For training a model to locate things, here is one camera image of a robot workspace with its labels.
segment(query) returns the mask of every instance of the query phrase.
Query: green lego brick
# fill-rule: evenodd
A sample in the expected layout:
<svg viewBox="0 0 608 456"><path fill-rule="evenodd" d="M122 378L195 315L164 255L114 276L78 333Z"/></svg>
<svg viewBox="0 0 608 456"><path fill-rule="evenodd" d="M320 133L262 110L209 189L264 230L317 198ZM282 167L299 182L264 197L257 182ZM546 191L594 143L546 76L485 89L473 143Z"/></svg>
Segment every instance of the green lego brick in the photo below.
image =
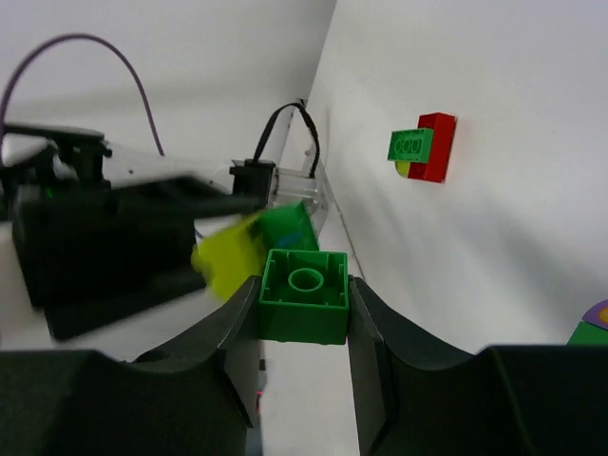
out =
<svg viewBox="0 0 608 456"><path fill-rule="evenodd" d="M263 212L256 222L269 249L319 250L313 224L303 202Z"/></svg>
<svg viewBox="0 0 608 456"><path fill-rule="evenodd" d="M432 142L433 130L431 128L393 131L390 136L389 160L391 162L428 163Z"/></svg>
<svg viewBox="0 0 608 456"><path fill-rule="evenodd" d="M260 338L346 343L348 263L341 252L271 250L258 303Z"/></svg>
<svg viewBox="0 0 608 456"><path fill-rule="evenodd" d="M581 321L568 345L608 345L608 331Z"/></svg>

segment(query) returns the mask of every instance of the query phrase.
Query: black cable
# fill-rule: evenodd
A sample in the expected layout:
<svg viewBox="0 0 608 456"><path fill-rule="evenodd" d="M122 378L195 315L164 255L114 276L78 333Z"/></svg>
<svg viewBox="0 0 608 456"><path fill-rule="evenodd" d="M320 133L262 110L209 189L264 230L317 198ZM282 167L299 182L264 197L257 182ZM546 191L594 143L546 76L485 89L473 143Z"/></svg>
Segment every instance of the black cable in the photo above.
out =
<svg viewBox="0 0 608 456"><path fill-rule="evenodd" d="M276 119L278 119L278 115L281 113L283 109L286 107L293 106L300 111L302 119L304 120L304 124L308 127L308 130L311 132L311 136L314 141L314 160L311 165L311 172L309 177L313 178L314 173L316 172L316 167L319 164L319 159L321 158L321 147L319 146L319 135L316 131L316 126L314 125L313 118L310 116L308 112L306 112L306 108L301 103L289 103L277 109L270 119L266 123L266 127L262 132L262 136L259 137L259 142L257 143L256 153L254 154L254 162L258 162L259 158L262 155L264 147L266 147L266 143L268 142L268 138L270 138L270 134L273 132L273 128L275 128Z"/></svg>
<svg viewBox="0 0 608 456"><path fill-rule="evenodd" d="M159 154L164 157L164 150L162 149L161 140L159 139L159 134L156 129L156 125L154 124L154 118L152 117L152 110L150 109L150 103L148 102L148 97L145 94L145 90L143 89L142 81L140 77L137 75L135 68L126 60L126 57L116 48L114 45L107 42L104 38L100 38L95 35L90 35L88 33L68 33L65 35L59 35L54 38L51 38L48 41L45 41L42 45L36 47L32 50L26 57L21 61L21 63L17 66L17 68L12 72L9 78L9 82L7 83L4 93L2 94L2 99L0 100L0 166L4 166L4 160L2 157L2 143L4 141L4 128L5 128L5 118L7 117L7 110L9 108L10 96L12 95L13 90L17 86L19 79L23 75L24 71L28 68L29 64L31 64L36 57L42 54L45 50L52 48L55 45L59 45L66 41L73 40L86 40L93 41L98 43L108 49L110 49L114 54L121 59L124 65L128 68L131 76L135 80L135 84L137 85L137 89L140 91L140 95L142 96L143 107L145 108L145 114L147 115L148 122L150 124L150 129L152 130L152 136L154 137L154 142L156 143L156 147L159 150Z"/></svg>

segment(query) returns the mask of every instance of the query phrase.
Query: white wall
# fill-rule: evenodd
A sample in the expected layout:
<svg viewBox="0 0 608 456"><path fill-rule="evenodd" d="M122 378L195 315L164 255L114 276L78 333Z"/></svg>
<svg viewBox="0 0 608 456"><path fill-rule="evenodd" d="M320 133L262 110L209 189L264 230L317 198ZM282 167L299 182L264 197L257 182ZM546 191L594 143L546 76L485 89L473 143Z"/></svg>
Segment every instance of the white wall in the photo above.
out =
<svg viewBox="0 0 608 456"><path fill-rule="evenodd" d="M98 34L134 65L169 156L251 156L274 109L306 98L335 0L3 0L0 84L25 54L66 32ZM10 120L100 129L155 152L139 93L107 49L48 51L18 86ZM289 115L268 144L277 159Z"/></svg>
<svg viewBox="0 0 608 456"><path fill-rule="evenodd" d="M332 188L369 284L448 342L564 342L608 297L607 14L338 1L309 103ZM435 111L459 118L446 183L400 178L390 132Z"/></svg>

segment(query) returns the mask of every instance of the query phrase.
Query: wire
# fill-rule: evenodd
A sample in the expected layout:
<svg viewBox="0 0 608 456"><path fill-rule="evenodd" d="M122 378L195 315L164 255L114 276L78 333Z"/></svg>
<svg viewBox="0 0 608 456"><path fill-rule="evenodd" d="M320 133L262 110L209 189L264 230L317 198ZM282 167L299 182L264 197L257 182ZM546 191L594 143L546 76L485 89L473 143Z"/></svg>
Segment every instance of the wire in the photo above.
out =
<svg viewBox="0 0 608 456"><path fill-rule="evenodd" d="M159 139L159 134L156 129L156 125L154 123L154 118L152 117L152 110L150 109L150 103L148 102L148 97L145 94L145 90L143 89L142 81L140 77L137 75L135 68L126 60L126 57L112 44L107 42L104 38L100 38L99 36L91 35L88 33L68 33L65 35L59 35L54 38L45 41L39 47L36 47L32 50L26 57L21 61L21 63L17 66L17 68L10 75L9 81L4 89L2 94L2 99L0 100L0 167L4 166L4 160L2 157L2 143L4 141L5 135L5 118L7 117L7 110L9 108L9 101L12 95L13 90L17 86L19 79L28 68L29 64L31 64L36 57L42 54L49 48L54 47L55 45L59 45L66 41L74 41L74 40L86 40L93 41L98 43L108 49L110 49L114 54L121 59L124 65L128 68L131 76L135 80L135 84L137 85L137 89L140 91L140 95L142 96L143 107L145 108L145 114L148 118L148 122L150 124L150 130L152 130L152 136L154 137L154 143L156 143L156 147L159 150L159 154L164 157L164 150L162 149L161 140Z"/></svg>
<svg viewBox="0 0 608 456"><path fill-rule="evenodd" d="M278 119L278 115L281 113L281 111L283 109L285 109L286 107L290 107L290 106L293 106L300 111L302 119L304 120L304 124L308 127L308 130L311 132L311 136L313 137L314 160L313 160L313 164L311 165L311 172L309 174L309 177L313 178L314 173L316 172L316 167L319 164L319 159L321 158L321 147L319 145L319 135L316 131L316 126L314 125L313 118L311 117L311 115L308 112L306 112L306 108L304 107L304 104L302 104L302 103L285 104L284 106L277 109L273 113L272 116L270 116L270 119L266 123L266 126L264 127L264 131L262 132L262 136L259 137L259 142L257 143L256 152L254 153L254 162L259 161L259 158L261 157L262 152L264 151L264 147L266 147L266 143L268 142L268 139L270 138L270 134L273 132L273 128L275 127L275 123L276 123L276 119Z"/></svg>

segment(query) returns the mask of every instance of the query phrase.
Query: red object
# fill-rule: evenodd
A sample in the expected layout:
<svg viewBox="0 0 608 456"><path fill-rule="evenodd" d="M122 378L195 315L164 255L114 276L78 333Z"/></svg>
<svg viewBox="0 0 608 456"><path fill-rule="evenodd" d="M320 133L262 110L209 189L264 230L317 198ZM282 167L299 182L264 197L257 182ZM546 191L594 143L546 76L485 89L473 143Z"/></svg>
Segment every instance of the red object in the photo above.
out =
<svg viewBox="0 0 608 456"><path fill-rule="evenodd" d="M428 163L412 163L408 178L443 183L446 180L456 118L441 112L425 114L418 119L418 128L432 128L433 142L430 144Z"/></svg>

